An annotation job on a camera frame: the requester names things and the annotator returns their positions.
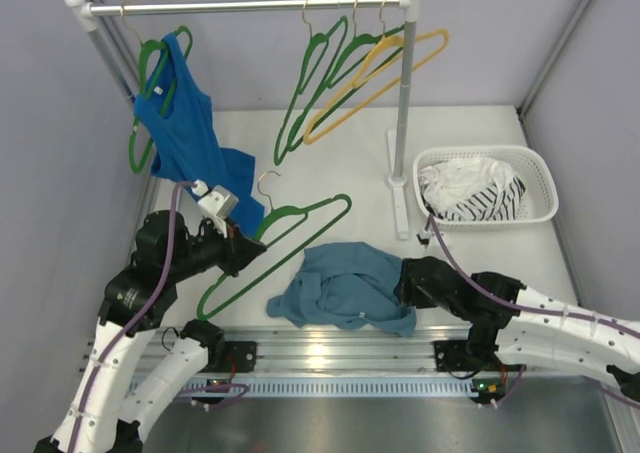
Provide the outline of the light blue tank top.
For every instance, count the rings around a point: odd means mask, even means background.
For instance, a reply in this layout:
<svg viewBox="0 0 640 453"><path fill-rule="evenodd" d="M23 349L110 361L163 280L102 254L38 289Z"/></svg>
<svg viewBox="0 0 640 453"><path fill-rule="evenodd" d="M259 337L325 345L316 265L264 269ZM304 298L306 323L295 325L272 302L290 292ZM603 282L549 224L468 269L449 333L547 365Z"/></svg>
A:
<svg viewBox="0 0 640 453"><path fill-rule="evenodd" d="M284 292L268 300L266 313L298 328L371 326L407 338L415 331L417 315L395 295L401 271L401 258L364 242L308 248Z"/></svg>

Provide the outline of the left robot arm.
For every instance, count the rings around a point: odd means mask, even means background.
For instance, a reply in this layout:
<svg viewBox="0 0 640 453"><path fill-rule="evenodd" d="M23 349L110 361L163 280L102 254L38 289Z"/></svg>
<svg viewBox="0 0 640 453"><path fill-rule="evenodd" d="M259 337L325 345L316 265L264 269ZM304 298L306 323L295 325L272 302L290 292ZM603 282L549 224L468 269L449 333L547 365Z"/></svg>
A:
<svg viewBox="0 0 640 453"><path fill-rule="evenodd" d="M179 283L211 268L236 276L266 246L233 221L220 233L209 218L191 234L183 216L149 214L129 264L105 287L92 352L68 412L38 452L140 452L155 423L186 382L225 361L224 332L192 319L164 359L136 389L130 387L147 345L177 299Z"/></svg>

